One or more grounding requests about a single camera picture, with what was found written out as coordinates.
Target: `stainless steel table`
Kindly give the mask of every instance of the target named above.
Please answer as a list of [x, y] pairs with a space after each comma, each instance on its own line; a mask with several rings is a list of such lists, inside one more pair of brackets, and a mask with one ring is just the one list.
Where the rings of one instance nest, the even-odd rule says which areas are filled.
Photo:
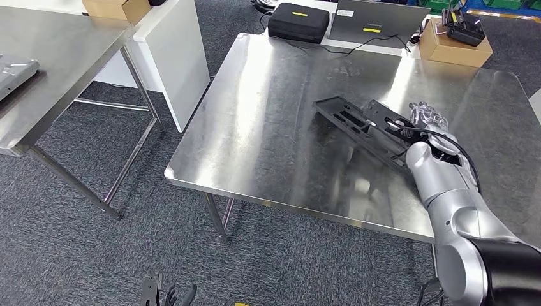
[[[121, 20], [0, 6], [0, 29], [0, 54], [18, 55], [40, 62], [37, 75], [0, 101], [0, 153], [21, 156], [28, 151], [93, 204], [118, 218], [118, 212], [109, 203], [151, 129], [158, 125], [162, 130], [158, 114], [124, 48], [134, 28]], [[119, 50], [148, 107], [77, 99]], [[36, 145], [38, 138], [74, 100], [150, 111], [153, 116], [104, 200]]]
[[[203, 192], [222, 237], [237, 198], [433, 242], [415, 186], [316, 113], [314, 101], [337, 95], [405, 117], [411, 102], [434, 106], [474, 159], [494, 213], [541, 245], [541, 126], [517, 77], [501, 71], [240, 34], [165, 176]], [[231, 197], [222, 220], [212, 194]]]

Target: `black plastic part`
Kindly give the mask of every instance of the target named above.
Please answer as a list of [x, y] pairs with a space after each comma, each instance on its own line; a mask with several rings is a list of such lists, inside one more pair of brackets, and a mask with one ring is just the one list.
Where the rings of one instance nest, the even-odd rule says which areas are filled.
[[164, 2], [165, 0], [149, 0], [151, 6], [159, 6], [162, 5]]
[[458, 166], [461, 166], [460, 159], [458, 155], [449, 155], [440, 149], [436, 148], [432, 144], [430, 144], [430, 149], [432, 151], [432, 156], [434, 156], [435, 159], [439, 159], [440, 161], [444, 161], [446, 163], [450, 164], [456, 164]]
[[195, 294], [197, 293], [197, 285], [193, 284], [191, 285], [190, 291], [186, 293], [184, 296], [184, 299], [182, 299], [182, 302], [179, 306], [190, 306], [193, 302], [193, 299], [195, 298]]
[[408, 5], [408, 0], [381, 0], [380, 2]]
[[283, 3], [270, 16], [267, 29], [269, 36], [308, 43], [321, 43], [328, 25], [328, 11]]
[[484, 306], [541, 305], [541, 254], [529, 245], [469, 238], [488, 276]]
[[339, 96], [316, 101], [314, 107], [361, 147], [406, 177], [411, 176], [411, 171], [401, 159], [407, 147], [373, 128], [360, 108]]
[[467, 45], [477, 47], [485, 39], [485, 32], [483, 31], [479, 17], [455, 10], [456, 21], [454, 21], [450, 12], [451, 10], [449, 8], [442, 10], [442, 18], [446, 20], [447, 36]]
[[378, 129], [386, 131], [409, 144], [418, 142], [422, 138], [419, 132], [392, 129], [392, 126], [388, 122], [394, 122], [398, 126], [408, 126], [410, 128], [414, 128], [415, 126], [408, 119], [393, 112], [376, 100], [371, 100], [368, 103], [367, 108], [364, 110], [364, 115], [368, 120], [374, 122], [378, 126]]

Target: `black cable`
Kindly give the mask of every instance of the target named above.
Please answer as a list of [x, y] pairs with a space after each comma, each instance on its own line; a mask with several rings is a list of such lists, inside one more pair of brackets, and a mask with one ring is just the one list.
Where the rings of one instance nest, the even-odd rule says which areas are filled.
[[282, 37], [278, 37], [278, 36], [276, 36], [276, 38], [279, 38], [279, 39], [285, 41], [285, 42], [286, 42], [288, 45], [290, 45], [291, 47], [295, 47], [295, 48], [299, 49], [300, 51], [303, 51], [304, 54], [308, 54], [308, 53], [306, 53], [306, 51], [305, 51], [303, 48], [301, 48], [301, 47], [299, 47], [299, 46], [295, 46], [294, 44], [290, 43], [288, 40], [285, 40], [285, 39], [283, 39]]
[[305, 47], [300, 47], [300, 46], [297, 46], [297, 45], [293, 45], [292, 43], [290, 43], [289, 41], [286, 41], [288, 43], [288, 45], [292, 46], [292, 47], [295, 47], [295, 48], [301, 48], [301, 49], [304, 49], [304, 50], [309, 50], [309, 49], [314, 49], [314, 48], [322, 48], [324, 49], [325, 51], [327, 51], [328, 53], [335, 53], [335, 54], [345, 54], [346, 56], [350, 55], [353, 51], [355, 51], [356, 49], [368, 44], [370, 41], [373, 41], [373, 40], [389, 40], [391, 38], [397, 38], [398, 40], [400, 40], [400, 42], [404, 45], [404, 48], [406, 49], [407, 52], [410, 52], [411, 53], [411, 50], [408, 48], [408, 46], [406, 45], [406, 43], [400, 38], [398, 37], [398, 35], [392, 35], [392, 36], [388, 36], [386, 38], [381, 38], [381, 37], [372, 37], [370, 38], [369, 40], [367, 40], [366, 42], [364, 43], [361, 43], [360, 45], [356, 46], [355, 48], [347, 51], [347, 52], [344, 52], [344, 51], [333, 51], [333, 50], [329, 50], [327, 48], [325, 48], [323, 45], [316, 45], [316, 46], [313, 46], [313, 47], [308, 47], [308, 48], [305, 48]]
[[415, 35], [412, 38], [410, 38], [410, 43], [416, 44], [416, 43], [419, 43], [420, 40], [421, 40], [421, 36]]
[[473, 176], [475, 178], [475, 182], [477, 183], [477, 190], [479, 192], [480, 195], [483, 195], [483, 191], [481, 190], [481, 182], [479, 181], [479, 173], [477, 172], [477, 168], [475, 167], [475, 164], [473, 163], [473, 160], [471, 159], [471, 157], [468, 155], [468, 153], [466, 152], [466, 150], [464, 150], [456, 141], [454, 141], [453, 139], [445, 136], [444, 134], [441, 134], [441, 133], [438, 133], [438, 132], [434, 132], [434, 131], [431, 131], [429, 129], [419, 129], [419, 128], [416, 128], [416, 127], [409, 127], [409, 126], [399, 126], [397, 124], [395, 124], [394, 122], [392, 121], [387, 121], [387, 123], [389, 124], [392, 124], [394, 127], [396, 128], [399, 128], [399, 129], [407, 129], [407, 130], [410, 130], [410, 131], [416, 131], [416, 132], [421, 132], [421, 133], [427, 133], [427, 134], [432, 134], [432, 135], [435, 135], [437, 137], [440, 137], [440, 138], [443, 138], [445, 139], [446, 141], [450, 142], [452, 145], [454, 145], [455, 147], [457, 147], [457, 149], [462, 153], [462, 155], [464, 155], [464, 157], [468, 160], [468, 162], [470, 163], [470, 167], [471, 167], [471, 170], [473, 172]]
[[263, 25], [263, 17], [266, 15], [272, 15], [272, 12], [268, 11], [267, 13], [264, 13], [263, 15], [261, 15], [261, 17], [259, 18], [259, 24], [263, 28], [263, 31], [265, 31], [265, 26]]
[[428, 285], [430, 285], [430, 282], [432, 280], [429, 280], [428, 282], [424, 283], [422, 286], [421, 286], [421, 293], [419, 294], [419, 299], [417, 299], [417, 306], [421, 306], [422, 305], [422, 299], [424, 297], [424, 294], [426, 292], [426, 289], [428, 288]]
[[428, 305], [432, 305], [433, 303], [435, 303], [437, 300], [439, 300], [440, 298], [443, 298], [443, 290], [440, 291], [436, 296], [434, 296], [433, 298], [431, 298], [430, 300], [428, 300], [426, 303], [423, 304], [423, 306], [428, 306]]

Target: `yellow tape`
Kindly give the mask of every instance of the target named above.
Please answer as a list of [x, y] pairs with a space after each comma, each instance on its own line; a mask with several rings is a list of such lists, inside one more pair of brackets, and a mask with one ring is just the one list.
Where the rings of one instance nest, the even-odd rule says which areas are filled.
[[372, 33], [379, 33], [381, 32], [382, 30], [378, 30], [378, 29], [370, 29], [369, 27], [365, 27], [363, 29], [363, 31], [366, 31], [366, 32], [372, 32]]

